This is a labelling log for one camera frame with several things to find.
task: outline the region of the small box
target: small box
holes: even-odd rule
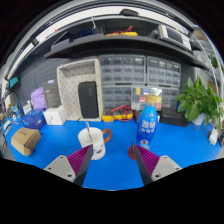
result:
[[[24,156],[32,154],[33,149],[41,139],[39,130],[20,128],[11,139],[12,146]]]
[[[28,114],[31,110],[32,110],[32,107],[30,104],[26,104],[25,106],[23,106],[23,111],[25,115]]]
[[[24,115],[22,117],[24,127],[41,130],[41,128],[46,124],[46,120],[43,115],[45,110],[46,108],[37,108]]]
[[[49,108],[43,114],[48,125],[63,125],[67,120],[63,105]]]
[[[162,108],[160,111],[160,122],[181,127],[187,127],[189,122],[184,117],[184,112],[177,112],[175,109]]]

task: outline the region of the shelf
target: shelf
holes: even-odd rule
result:
[[[209,68],[191,53],[172,44],[142,36],[91,35],[78,38],[62,48],[44,55],[45,58],[80,58],[99,54],[132,53],[150,56],[151,53],[177,60],[209,71]]]

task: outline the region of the label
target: label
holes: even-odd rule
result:
[[[136,88],[136,95],[140,95],[140,88]]]

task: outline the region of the plastic bottle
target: plastic bottle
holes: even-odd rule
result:
[[[146,95],[145,107],[139,116],[137,123],[136,145],[145,149],[150,149],[150,143],[155,135],[158,117],[155,104],[157,97],[155,95]]]

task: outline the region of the blue table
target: blue table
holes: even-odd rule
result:
[[[135,143],[137,126],[130,122],[89,122],[90,127],[101,130],[109,128],[112,139],[106,143],[106,154],[100,160],[91,160],[83,187],[102,190],[133,189],[143,186],[137,162],[128,155],[129,147]],[[16,161],[44,169],[59,155],[68,156],[81,148],[78,133],[84,129],[84,121],[66,121],[63,126],[45,125],[40,133],[41,139],[31,156],[23,156],[12,145],[14,133],[23,127],[22,122],[12,124],[5,136]],[[190,123],[188,127],[179,127],[159,123],[151,144],[151,151],[158,156],[168,155],[180,167],[215,160],[221,151],[208,140],[212,125],[205,127]]]

